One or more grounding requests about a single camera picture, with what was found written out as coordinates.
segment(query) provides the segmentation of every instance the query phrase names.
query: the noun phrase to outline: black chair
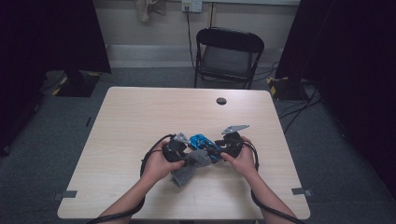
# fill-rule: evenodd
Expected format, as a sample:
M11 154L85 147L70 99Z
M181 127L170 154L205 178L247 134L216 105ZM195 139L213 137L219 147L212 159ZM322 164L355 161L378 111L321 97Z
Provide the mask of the black chair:
M264 42L249 32L219 27L205 28L196 36L194 88L198 75L243 82L250 89Z

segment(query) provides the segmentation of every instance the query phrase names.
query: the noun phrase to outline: hand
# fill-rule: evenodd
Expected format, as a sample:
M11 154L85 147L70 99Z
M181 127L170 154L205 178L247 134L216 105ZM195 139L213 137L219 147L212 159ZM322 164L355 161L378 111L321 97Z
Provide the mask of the hand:
M142 178L157 182L165 178L170 172L183 166L184 161L169 162L166 160L163 156L163 145L165 144L167 142L162 141L153 149L151 155L148 157Z
M245 136L242 136L242 139L244 142L250 142ZM243 145L241 152L236 158L225 152L221 153L221 157L228 161L244 178L251 174L257 174L254 166L253 152L248 146Z

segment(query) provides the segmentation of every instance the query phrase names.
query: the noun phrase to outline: forearm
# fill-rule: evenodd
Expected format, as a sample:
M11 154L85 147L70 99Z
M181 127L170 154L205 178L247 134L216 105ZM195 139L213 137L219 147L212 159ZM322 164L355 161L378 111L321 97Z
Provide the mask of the forearm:
M126 212L134 209L142 201L156 182L140 178L125 194L111 204L100 217ZM105 223L129 223L131 217L122 217Z
M296 217L293 212L285 205L282 200L280 200L276 194L267 186L267 184L262 180L256 172L251 172L249 175L245 176L245 179L249 183L254 195L262 204L278 210L282 213L286 213L292 217ZM262 216L264 217L266 223L292 223L283 217L274 215L268 211L262 209Z

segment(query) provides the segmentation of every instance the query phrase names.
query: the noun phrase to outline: light wood table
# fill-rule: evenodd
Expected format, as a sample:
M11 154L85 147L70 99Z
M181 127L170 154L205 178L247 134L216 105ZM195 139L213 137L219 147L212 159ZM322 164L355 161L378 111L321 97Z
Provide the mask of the light wood table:
M226 105L218 105L223 97ZM141 160L161 137L201 133L215 141L229 125L249 124L240 131L258 150L260 175L298 218L310 211L285 136L267 91L113 87L82 151L58 216L98 217L139 178ZM226 161L195 170L182 188L172 176L148 193L138 219L262 219L250 187Z

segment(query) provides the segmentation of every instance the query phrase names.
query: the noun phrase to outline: chair backrest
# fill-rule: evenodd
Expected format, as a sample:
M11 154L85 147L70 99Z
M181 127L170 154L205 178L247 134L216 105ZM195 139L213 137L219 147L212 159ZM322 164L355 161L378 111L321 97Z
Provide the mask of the chair backrest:
M203 44L260 54L264 50L264 42L257 35L219 27L209 27L199 31L196 41L198 48L200 44Z

